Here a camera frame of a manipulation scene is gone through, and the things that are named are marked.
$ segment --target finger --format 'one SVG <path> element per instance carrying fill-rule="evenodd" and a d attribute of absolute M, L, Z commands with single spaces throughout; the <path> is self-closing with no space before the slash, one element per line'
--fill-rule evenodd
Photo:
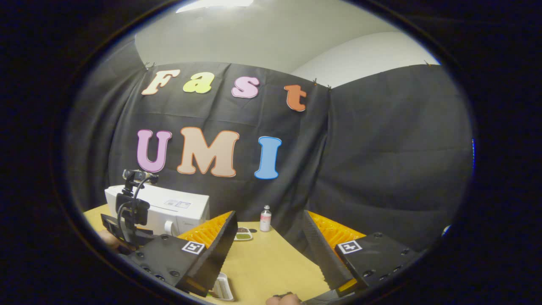
<path fill-rule="evenodd" d="M 116 237 L 113 236 L 111 233 L 109 233 L 107 230 L 103 230 L 98 232 L 98 236 L 102 239 L 104 243 L 106 243 L 109 247 L 115 247 L 117 241 Z"/>
<path fill-rule="evenodd" d="M 266 305 L 279 305 L 280 298 L 279 297 L 270 297 L 266 300 Z"/>
<path fill-rule="evenodd" d="M 124 240 L 118 239 L 118 241 L 119 241 L 119 245 L 121 245 L 121 246 L 123 246 L 123 247 L 125 247 L 125 248 L 127 248 L 127 249 L 130 249 L 130 250 L 132 250 L 132 251 L 135 251 L 135 250 L 136 250 L 136 247 L 130 245 L 129 243 L 125 242 Z"/>
<path fill-rule="evenodd" d="M 285 295 L 280 299 L 279 305 L 300 305 L 301 301 L 297 294 Z"/>

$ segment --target label on box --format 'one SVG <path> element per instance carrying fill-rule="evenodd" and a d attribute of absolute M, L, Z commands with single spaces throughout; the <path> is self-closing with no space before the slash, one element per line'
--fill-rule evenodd
<path fill-rule="evenodd" d="M 179 200 L 174 200 L 174 199 L 170 199 L 166 201 L 164 204 L 167 206 L 175 206 L 175 207 L 180 207 L 180 208 L 188 208 L 191 205 L 191 203 L 189 202 L 184 202 L 184 201 L 179 201 Z"/>
<path fill-rule="evenodd" d="M 179 201 L 175 206 L 180 208 L 188 208 L 190 206 L 190 203 Z"/>

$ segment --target white box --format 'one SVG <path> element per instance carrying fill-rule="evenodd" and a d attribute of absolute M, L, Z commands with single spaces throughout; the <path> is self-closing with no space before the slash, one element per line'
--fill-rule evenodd
<path fill-rule="evenodd" d="M 107 205 L 111 215 L 115 211 L 117 194 L 122 193 L 124 185 L 112 186 L 105 190 Z M 137 195 L 138 199 L 150 204 L 147 225 L 135 225 L 152 230 L 153 234 L 177 236 L 209 220 L 209 196 L 145 185 Z"/>

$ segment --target table surface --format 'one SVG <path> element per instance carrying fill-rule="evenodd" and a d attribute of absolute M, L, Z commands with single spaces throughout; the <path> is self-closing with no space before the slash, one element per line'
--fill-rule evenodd
<path fill-rule="evenodd" d="M 107 205 L 85 212 L 85 217 L 96 231 L 105 230 L 100 214 L 110 215 Z M 215 304 L 265 304 L 273 295 L 293 292 L 307 300 L 329 291 L 320 268 L 303 256 L 273 228 L 260 231 L 258 221 L 237 223 L 239 227 L 254 228 L 253 239 L 234 241 L 221 272 L 228 276 L 234 302 L 199 297 Z"/>

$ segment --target black fabric curtain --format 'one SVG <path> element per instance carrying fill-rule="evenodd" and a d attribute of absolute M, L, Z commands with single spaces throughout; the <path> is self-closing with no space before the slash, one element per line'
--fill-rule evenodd
<path fill-rule="evenodd" d="M 332 90 L 309 208 L 421 251 L 450 225 L 472 174 L 466 98 L 441 66 L 381 72 Z"/>
<path fill-rule="evenodd" d="M 441 66 L 398 68 L 329 91 L 289 74 L 233 63 L 147 70 L 135 62 L 115 74 L 104 63 L 76 101 L 65 156 L 72 193 L 83 209 L 105 204 L 104 189 L 123 184 L 124 169 L 139 168 L 142 129 L 153 132 L 149 160 L 157 157 L 156 133 L 172 133 L 158 186 L 209 195 L 211 217 L 235 210 L 239 221 L 258 221 L 267 204 L 273 227 L 309 258 L 304 209 L 421 250 L 449 224 L 461 201 L 472 171 L 472 131 L 466 99 Z M 180 74 L 156 94 L 142 94 L 157 71 L 176 69 Z M 184 92 L 199 72 L 214 74 L 212 89 Z M 243 76 L 259 79 L 256 97 L 232 95 Z M 288 107 L 288 85 L 306 92 L 305 111 Z M 185 127 L 200 128 L 207 145 L 221 131 L 237 132 L 236 175 L 202 174 L 195 161 L 194 174 L 179 173 Z M 262 136 L 282 141 L 275 179 L 254 176 Z"/>
<path fill-rule="evenodd" d="M 135 37 L 119 41 L 81 84 L 64 130 L 65 179 L 76 204 L 86 211 L 106 203 L 113 133 L 135 85 L 147 70 Z"/>

